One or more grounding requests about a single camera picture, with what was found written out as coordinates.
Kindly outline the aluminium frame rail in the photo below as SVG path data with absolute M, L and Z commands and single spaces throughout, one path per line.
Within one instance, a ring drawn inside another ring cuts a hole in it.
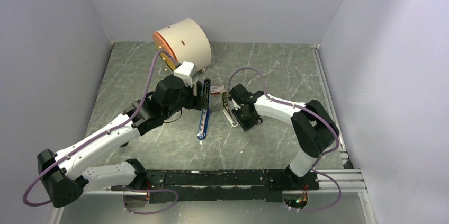
M 156 57 L 160 57 L 160 54 L 164 53 L 164 52 L 165 52 L 164 50 L 159 50 L 156 53 Z M 228 87 L 227 94 L 228 94 L 228 100 L 229 101 L 232 101 L 230 99 L 229 92 L 235 86 L 229 86 Z M 262 90 L 262 91 L 265 94 L 269 94 L 266 90 Z M 324 158 L 324 156 L 326 154 L 328 154 L 328 153 L 330 153 L 332 151 L 335 151 L 339 147 L 339 145 L 340 145 L 339 139 L 337 141 L 333 142 L 333 144 L 326 149 L 325 154 L 318 159 L 317 163 L 322 158 Z M 351 180 L 351 178 L 348 175 L 344 175 L 343 174 L 339 178 L 333 178 L 333 177 L 330 176 L 330 174 L 328 172 L 321 172 L 321 171 L 316 170 L 316 165 L 309 172 L 314 172 L 314 173 L 317 174 L 318 183 L 319 183 L 319 189 L 321 188 L 323 182 L 332 182 L 334 184 L 336 190 L 337 190 L 337 194 L 338 195 L 342 195 L 342 193 L 346 189 L 355 187 L 357 185 L 356 182 Z M 150 194 L 152 192 L 151 190 L 144 190 L 143 192 L 138 192 L 137 189 L 130 189 L 130 188 L 127 188 L 127 187 L 124 187 L 124 186 L 105 187 L 103 189 L 111 189 L 113 192 L 120 192 L 124 199 L 126 199 L 129 196 L 137 195 L 138 193 L 141 193 L 144 196 L 144 198 L 145 198 L 145 202 L 147 202 L 147 203 L 150 203 L 149 202 L 149 197 L 150 197 Z M 311 191 L 311 190 L 305 191 L 302 194 L 297 194 L 297 193 L 294 193 L 293 191 L 284 192 L 283 193 L 283 199 L 284 199 L 283 203 L 289 209 L 295 209 L 298 212 L 306 212 L 306 205 L 307 205 L 307 201 L 308 201 L 308 192 L 309 191 Z M 174 194 L 175 199 L 170 201 L 170 202 L 166 202 L 168 208 L 172 208 L 172 207 L 174 207 L 176 205 L 176 203 L 180 202 L 179 199 L 178 199 L 177 192 L 174 191 L 174 190 L 171 190 L 170 192 L 172 194 Z

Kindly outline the red staple box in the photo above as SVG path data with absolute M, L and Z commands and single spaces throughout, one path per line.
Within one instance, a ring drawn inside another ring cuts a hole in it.
M 226 88 L 225 88 L 223 85 L 220 85 L 220 86 L 211 86 L 211 91 L 210 91 L 210 93 L 211 93 L 212 95 L 215 95 L 215 94 L 220 94 L 220 93 L 224 92 L 225 90 L 226 90 Z

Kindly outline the beige olive stapler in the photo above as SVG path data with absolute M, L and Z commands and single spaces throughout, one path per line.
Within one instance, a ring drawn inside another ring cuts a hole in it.
M 238 127 L 239 123 L 237 119 L 233 116 L 231 109 L 229 108 L 227 91 L 221 91 L 220 96 L 222 100 L 222 111 L 224 115 L 226 116 L 232 127 L 234 128 Z

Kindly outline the blue black stapler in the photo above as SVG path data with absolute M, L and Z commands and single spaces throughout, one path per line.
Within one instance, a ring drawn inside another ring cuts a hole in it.
M 210 102 L 210 94 L 211 94 L 211 81 L 208 78 L 205 79 L 203 82 L 202 93 L 203 93 L 203 96 L 202 96 L 201 118 L 200 118 L 200 124 L 199 124 L 198 132 L 197 132 L 197 138 L 200 141 L 202 141 L 206 138 L 209 117 L 210 117 L 209 102 Z

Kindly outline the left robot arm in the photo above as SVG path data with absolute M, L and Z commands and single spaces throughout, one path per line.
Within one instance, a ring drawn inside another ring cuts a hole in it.
M 210 79 L 186 85 L 178 76 L 168 75 L 154 91 L 132 103 L 101 130 L 65 149 L 46 149 L 38 154 L 40 180 L 50 202 L 65 207 L 83 193 L 105 187 L 124 186 L 139 190 L 147 184 L 147 171 L 137 159 L 94 167 L 98 159 L 131 140 L 138 139 L 182 109 L 202 110 L 209 99 Z

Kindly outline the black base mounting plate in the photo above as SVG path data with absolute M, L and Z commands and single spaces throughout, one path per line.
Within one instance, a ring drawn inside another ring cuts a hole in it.
M 218 171 L 147 170 L 147 178 L 138 192 L 151 190 L 149 202 L 265 200 L 283 202 L 283 193 L 302 194 L 318 190 L 317 174 L 296 177 L 286 169 L 240 169 Z

